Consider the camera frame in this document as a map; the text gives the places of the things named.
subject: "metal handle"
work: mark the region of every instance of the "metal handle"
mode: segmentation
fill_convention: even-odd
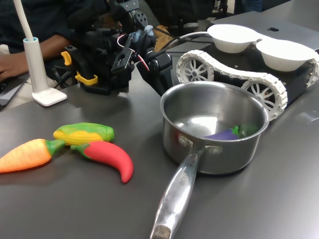
[[[173,237],[186,211],[203,151],[192,149],[178,167],[160,201],[150,239]]]

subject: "human hand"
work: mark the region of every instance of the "human hand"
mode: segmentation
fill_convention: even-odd
[[[24,52],[0,55],[0,82],[26,72],[28,72],[28,64]]]

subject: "yellow clip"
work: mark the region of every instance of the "yellow clip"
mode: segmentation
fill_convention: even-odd
[[[80,75],[79,72],[76,72],[76,74],[77,74],[77,75],[75,76],[75,78],[76,78],[78,81],[84,83],[84,84],[87,85],[87,86],[91,86],[91,85],[93,85],[93,84],[98,83],[98,77],[97,77],[96,75],[94,75],[94,78],[93,78],[93,79],[87,80],[87,79],[83,78],[83,77]]]
[[[61,55],[62,55],[63,58],[64,58],[64,65],[66,65],[66,66],[71,65],[72,59],[71,59],[70,54],[69,54],[67,51],[63,51],[63,52],[61,53]]]

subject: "white bowl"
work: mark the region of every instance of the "white bowl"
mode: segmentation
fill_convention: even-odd
[[[257,32],[238,25],[213,25],[207,32],[214,39],[217,49],[227,53],[242,52],[251,42],[259,39]]]
[[[268,39],[256,44],[265,64],[277,71],[294,71],[315,57],[315,51],[298,43]]]

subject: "saucepan rim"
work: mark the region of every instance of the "saucepan rim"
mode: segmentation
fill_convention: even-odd
[[[188,133],[187,131],[181,129],[180,127],[176,126],[166,115],[165,111],[164,111],[164,102],[165,100],[167,99],[167,97],[169,95],[171,95],[174,91],[176,91],[177,89],[179,88],[182,88],[184,87],[185,85],[189,85],[189,84],[196,84],[196,85],[215,85],[215,86],[218,86],[218,87],[230,87],[230,88],[233,88],[235,90],[238,90],[238,91],[242,91],[243,93],[245,94],[248,94],[257,104],[259,104],[262,108],[263,108],[263,112],[264,112],[264,117],[265,117],[265,123],[264,125],[256,132],[254,133],[253,135],[251,136],[248,136],[248,137],[245,137],[245,138],[240,138],[240,139],[234,139],[234,140],[214,140],[214,139],[210,139],[210,138],[204,138],[204,137],[199,137],[199,136],[195,136],[191,133]],[[182,84],[178,84],[176,86],[173,86],[172,88],[168,89],[161,97],[160,99],[160,111],[162,113],[162,115],[164,116],[164,118],[173,126],[175,127],[177,130],[183,132],[184,134],[186,135],[189,135],[191,137],[195,137],[195,138],[198,138],[198,139],[202,139],[202,140],[206,140],[206,141],[210,141],[210,142],[238,142],[238,141],[244,141],[244,140],[248,140],[250,138],[253,138],[253,137],[256,137],[258,136],[259,134],[261,134],[267,127],[268,127],[268,124],[269,124],[269,113],[268,113],[268,110],[266,109],[265,107],[265,104],[260,102],[259,99],[251,94],[250,92],[248,91],[245,91],[237,86],[233,86],[233,85],[229,85],[229,84],[226,84],[226,83],[221,83],[221,82],[214,82],[214,81],[195,81],[195,82],[189,82],[189,83],[182,83]]]

